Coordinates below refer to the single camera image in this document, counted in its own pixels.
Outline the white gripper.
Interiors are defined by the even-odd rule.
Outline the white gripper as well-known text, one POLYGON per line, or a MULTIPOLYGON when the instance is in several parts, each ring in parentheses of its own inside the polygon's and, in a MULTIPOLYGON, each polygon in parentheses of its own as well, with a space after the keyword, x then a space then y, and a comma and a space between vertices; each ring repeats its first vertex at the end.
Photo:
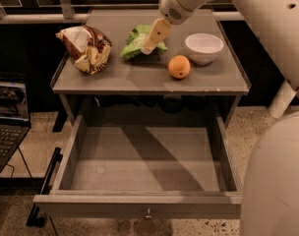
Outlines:
POLYGON ((194 14, 192 10, 185 7, 184 0, 160 0, 159 12, 165 19, 156 19, 152 23, 141 47, 141 51, 146 55, 150 55, 168 37, 171 24, 181 25, 194 14))

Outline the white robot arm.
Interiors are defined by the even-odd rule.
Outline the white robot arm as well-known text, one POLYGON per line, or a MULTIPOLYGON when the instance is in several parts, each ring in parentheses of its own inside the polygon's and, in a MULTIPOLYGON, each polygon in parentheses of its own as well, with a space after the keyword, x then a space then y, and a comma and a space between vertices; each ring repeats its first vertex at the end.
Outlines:
MULTIPOLYGON (((160 0, 168 26, 180 25, 212 0, 160 0)), ((231 0, 269 56, 252 97, 269 105, 275 123, 258 139, 245 171, 241 236, 299 236, 299 0, 231 0)))

